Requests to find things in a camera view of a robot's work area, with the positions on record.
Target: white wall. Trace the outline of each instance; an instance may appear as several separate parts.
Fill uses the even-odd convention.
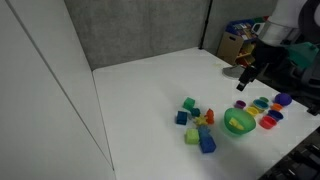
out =
[[[112,164],[92,73],[64,1],[8,1]]]
[[[114,180],[5,1],[0,27],[0,179]]]

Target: white tabletop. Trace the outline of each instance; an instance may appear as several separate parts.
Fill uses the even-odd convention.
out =
[[[238,99],[250,104],[278,92],[259,81],[240,92],[237,80],[221,74],[223,67],[219,58],[192,48],[94,71],[118,180],[257,179],[320,125],[293,102],[274,129],[257,124],[248,134],[232,135],[223,124],[226,109]],[[175,116],[186,97],[202,113],[214,110],[214,153],[185,144],[186,129],[195,126],[176,125]]]

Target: yellow cup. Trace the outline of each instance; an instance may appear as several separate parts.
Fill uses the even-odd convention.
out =
[[[259,114],[259,111],[256,109],[256,108],[254,108],[254,107],[248,107],[247,109],[246,109],[246,111],[252,116],[252,117],[255,117],[257,114]]]

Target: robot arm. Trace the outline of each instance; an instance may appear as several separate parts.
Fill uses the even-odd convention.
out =
[[[268,64],[286,59],[284,47],[294,43],[300,34],[314,44],[320,42],[319,4],[319,0],[278,0],[252,53],[255,62],[239,78],[238,90],[242,91]]]

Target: red cup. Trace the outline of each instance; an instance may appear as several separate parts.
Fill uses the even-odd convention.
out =
[[[273,126],[277,125],[277,121],[270,116],[264,116],[259,124],[265,129],[271,129]]]

